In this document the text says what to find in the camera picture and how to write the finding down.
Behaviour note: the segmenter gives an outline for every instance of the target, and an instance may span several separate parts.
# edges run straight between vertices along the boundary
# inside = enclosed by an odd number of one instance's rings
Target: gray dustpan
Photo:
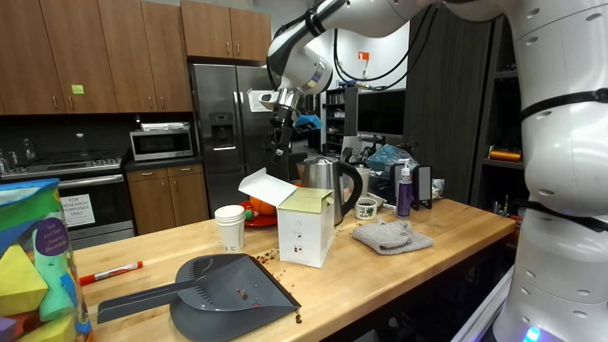
[[[98,322],[162,305],[191,341],[235,341],[301,308],[254,257],[210,255],[187,263],[178,284],[102,303]]]

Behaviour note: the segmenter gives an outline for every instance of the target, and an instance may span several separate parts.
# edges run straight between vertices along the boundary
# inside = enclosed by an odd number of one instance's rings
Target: microwave
[[[132,132],[136,162],[195,156],[191,126]]]

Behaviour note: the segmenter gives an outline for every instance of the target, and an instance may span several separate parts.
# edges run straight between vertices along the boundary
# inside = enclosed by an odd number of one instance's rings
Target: lower cabinet
[[[210,219],[202,166],[128,172],[128,181],[140,234]]]

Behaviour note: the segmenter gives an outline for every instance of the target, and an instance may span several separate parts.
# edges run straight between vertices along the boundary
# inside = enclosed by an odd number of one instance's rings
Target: oven
[[[75,250],[136,236],[122,158],[109,153],[60,153],[10,170],[3,181],[60,179],[65,225]]]
[[[136,236],[130,191],[122,174],[64,177],[60,198],[75,250]]]

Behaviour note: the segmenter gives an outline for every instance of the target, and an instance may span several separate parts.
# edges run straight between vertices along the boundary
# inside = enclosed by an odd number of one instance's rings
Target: kitchen counter
[[[202,156],[195,156],[195,158],[174,158],[174,160],[153,160],[153,162],[128,162],[124,166],[124,172],[138,172],[138,170],[159,170],[159,168],[181,168],[181,166],[193,166],[193,164],[198,164],[202,166],[204,164],[204,158]]]
[[[381,217],[394,221],[388,210]],[[267,270],[303,305],[303,322],[292,314],[240,341],[322,341],[516,231],[516,221],[451,200],[438,202],[434,210],[413,212],[411,221],[417,232],[434,238],[434,248],[381,257],[352,238],[352,231],[364,221],[354,213],[347,215],[320,270],[280,263],[276,229],[248,231],[246,253],[269,259]],[[214,221],[77,251],[81,274],[145,263],[143,270],[84,288],[92,320],[98,320],[100,303],[174,284],[185,263],[217,253],[223,250]],[[174,327],[168,307],[109,322],[94,331],[98,342],[187,341]]]

